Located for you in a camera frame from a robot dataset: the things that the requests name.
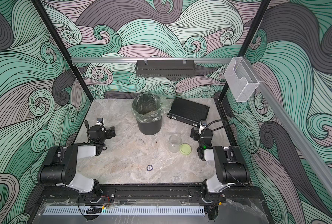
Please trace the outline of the light green jar lid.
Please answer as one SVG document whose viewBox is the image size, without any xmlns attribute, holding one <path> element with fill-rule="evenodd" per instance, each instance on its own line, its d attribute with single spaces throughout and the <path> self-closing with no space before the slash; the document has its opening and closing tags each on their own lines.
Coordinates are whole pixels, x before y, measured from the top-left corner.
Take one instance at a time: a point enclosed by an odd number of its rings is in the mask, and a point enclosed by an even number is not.
<svg viewBox="0 0 332 224">
<path fill-rule="evenodd" d="M 190 155 L 192 152 L 192 148 L 189 144 L 183 143 L 180 145 L 180 152 L 183 155 Z"/>
</svg>

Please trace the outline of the clear oatmeal jar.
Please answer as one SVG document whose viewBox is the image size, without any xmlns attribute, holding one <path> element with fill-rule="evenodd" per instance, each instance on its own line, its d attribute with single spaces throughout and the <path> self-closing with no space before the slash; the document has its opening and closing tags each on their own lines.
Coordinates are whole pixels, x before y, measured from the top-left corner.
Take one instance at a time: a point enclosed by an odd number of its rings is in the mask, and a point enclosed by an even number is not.
<svg viewBox="0 0 332 224">
<path fill-rule="evenodd" d="M 181 137 L 177 134 L 173 134 L 170 136 L 168 140 L 168 149 L 172 153 L 177 153 L 180 150 L 181 144 L 182 144 Z"/>
</svg>

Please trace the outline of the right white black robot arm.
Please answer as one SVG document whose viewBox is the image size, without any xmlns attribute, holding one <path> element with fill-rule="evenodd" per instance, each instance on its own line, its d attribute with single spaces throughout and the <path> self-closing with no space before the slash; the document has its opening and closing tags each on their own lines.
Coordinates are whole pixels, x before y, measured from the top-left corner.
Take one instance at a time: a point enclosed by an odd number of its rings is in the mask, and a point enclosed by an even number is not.
<svg viewBox="0 0 332 224">
<path fill-rule="evenodd" d="M 234 185 L 249 184 L 250 173 L 236 146 L 212 146 L 213 132 L 191 129 L 190 137 L 198 142 L 198 157 L 213 162 L 215 175 L 203 182 L 203 193 L 216 194 Z"/>
</svg>

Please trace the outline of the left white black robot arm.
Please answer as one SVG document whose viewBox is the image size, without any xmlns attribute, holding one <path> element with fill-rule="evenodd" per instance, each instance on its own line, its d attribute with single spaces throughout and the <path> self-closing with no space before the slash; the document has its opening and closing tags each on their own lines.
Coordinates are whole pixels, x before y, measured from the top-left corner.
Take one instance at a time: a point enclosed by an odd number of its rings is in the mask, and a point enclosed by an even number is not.
<svg viewBox="0 0 332 224">
<path fill-rule="evenodd" d="M 46 186 L 65 186 L 81 194 L 102 194 L 98 180 L 77 171 L 80 159 L 99 156 L 107 149 L 105 141 L 116 137 L 115 127 L 103 124 L 89 127 L 85 121 L 88 143 L 51 147 L 38 171 L 37 182 Z"/>
</svg>

